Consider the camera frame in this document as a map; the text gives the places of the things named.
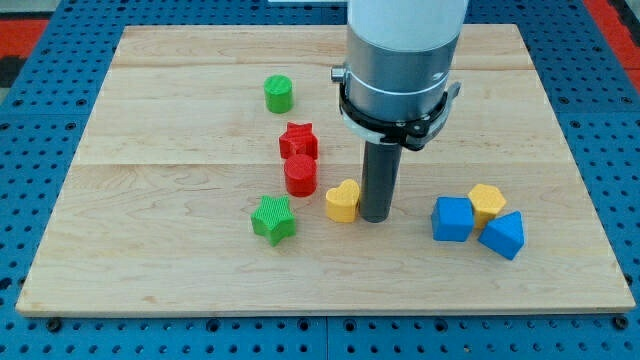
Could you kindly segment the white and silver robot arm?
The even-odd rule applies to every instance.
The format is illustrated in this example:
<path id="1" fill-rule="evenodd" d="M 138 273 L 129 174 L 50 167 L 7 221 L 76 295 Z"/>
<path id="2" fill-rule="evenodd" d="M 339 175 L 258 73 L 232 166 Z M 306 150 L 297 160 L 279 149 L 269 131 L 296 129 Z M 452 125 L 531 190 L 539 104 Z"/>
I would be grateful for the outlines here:
<path id="1" fill-rule="evenodd" d="M 379 120 L 414 120 L 440 101 L 467 0 L 350 0 L 346 100 Z"/>

